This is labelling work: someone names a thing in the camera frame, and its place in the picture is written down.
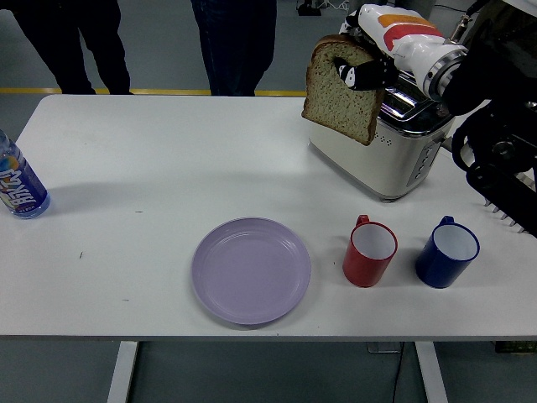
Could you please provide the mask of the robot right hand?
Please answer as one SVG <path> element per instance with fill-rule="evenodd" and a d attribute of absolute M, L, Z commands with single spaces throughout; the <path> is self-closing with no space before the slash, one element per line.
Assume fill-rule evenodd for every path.
<path fill-rule="evenodd" d="M 340 32 L 353 34 L 381 52 L 360 65 L 342 56 L 334 59 L 339 77 L 354 91 L 392 86 L 398 73 L 406 71 L 424 95 L 440 100 L 467 55 L 467 48 L 444 38 L 417 12 L 403 8 L 364 4 L 346 17 Z"/>

